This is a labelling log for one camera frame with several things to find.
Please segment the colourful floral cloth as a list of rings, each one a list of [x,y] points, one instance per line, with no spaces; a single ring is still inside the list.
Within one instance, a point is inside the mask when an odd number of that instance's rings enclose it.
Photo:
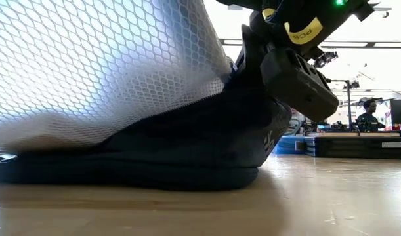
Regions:
[[[377,101],[377,107],[374,116],[382,125],[385,125],[385,128],[383,128],[384,131],[392,130],[390,100]]]

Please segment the black background box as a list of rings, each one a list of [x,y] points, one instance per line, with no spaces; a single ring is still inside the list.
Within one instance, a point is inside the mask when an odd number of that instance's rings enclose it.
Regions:
[[[401,125],[401,100],[391,100],[390,106],[392,124]]]

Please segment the yellow tape label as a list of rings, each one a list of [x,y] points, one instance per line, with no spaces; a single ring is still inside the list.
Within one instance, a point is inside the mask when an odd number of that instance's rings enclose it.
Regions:
[[[261,14],[273,35],[294,45],[311,42],[324,28],[316,13],[302,6],[264,7]]]

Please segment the black background station frame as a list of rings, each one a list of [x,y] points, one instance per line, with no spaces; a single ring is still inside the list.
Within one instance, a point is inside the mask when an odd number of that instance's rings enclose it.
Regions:
[[[350,81],[349,80],[333,80],[333,79],[326,79],[327,83],[333,82],[344,82],[346,84],[347,90],[347,108],[348,108],[348,130],[352,132],[352,114],[351,114],[351,101],[350,101]]]

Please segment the black ceiling spotlight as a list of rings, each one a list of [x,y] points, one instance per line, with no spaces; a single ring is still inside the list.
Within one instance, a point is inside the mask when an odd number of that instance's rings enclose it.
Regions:
[[[319,58],[315,59],[313,65],[315,68],[322,68],[326,64],[332,62],[334,59],[338,58],[338,54],[335,51],[325,52]]]

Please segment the black weekly pill organizer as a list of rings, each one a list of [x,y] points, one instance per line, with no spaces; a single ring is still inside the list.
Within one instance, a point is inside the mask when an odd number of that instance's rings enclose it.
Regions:
[[[305,143],[313,157],[401,159],[401,137],[308,137]]]

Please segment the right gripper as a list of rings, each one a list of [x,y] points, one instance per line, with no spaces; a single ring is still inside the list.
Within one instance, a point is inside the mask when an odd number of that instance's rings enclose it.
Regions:
[[[365,20],[372,12],[369,0],[217,0],[225,5],[237,5],[251,9],[249,25],[242,25],[242,50],[236,60],[237,72],[232,79],[235,88],[255,88],[266,90],[261,73],[264,56],[274,48],[288,48],[306,59],[316,59],[322,55],[318,45],[327,39],[347,19],[355,15]],[[294,45],[281,41],[270,30],[261,11],[264,7],[284,5],[302,6],[313,10],[320,19],[323,30],[311,42]]]

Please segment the wooden background table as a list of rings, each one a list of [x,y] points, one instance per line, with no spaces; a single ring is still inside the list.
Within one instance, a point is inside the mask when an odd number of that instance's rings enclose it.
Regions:
[[[308,137],[400,137],[394,132],[310,132]]]

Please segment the blue first aid kit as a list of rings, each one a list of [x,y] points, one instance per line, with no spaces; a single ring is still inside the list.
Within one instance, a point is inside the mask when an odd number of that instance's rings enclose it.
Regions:
[[[276,147],[274,148],[275,154],[305,154],[306,142],[303,136],[282,136]]]

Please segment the navy blue backpack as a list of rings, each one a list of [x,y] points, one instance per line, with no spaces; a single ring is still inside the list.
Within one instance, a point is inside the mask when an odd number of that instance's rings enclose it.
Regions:
[[[291,112],[232,74],[202,0],[0,0],[0,183],[243,188]]]

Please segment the person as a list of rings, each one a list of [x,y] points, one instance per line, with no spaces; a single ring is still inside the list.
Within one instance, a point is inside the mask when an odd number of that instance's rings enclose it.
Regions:
[[[385,128],[373,114],[376,112],[377,103],[374,99],[366,100],[363,103],[365,112],[358,116],[356,122],[360,132],[377,132],[380,128]]]

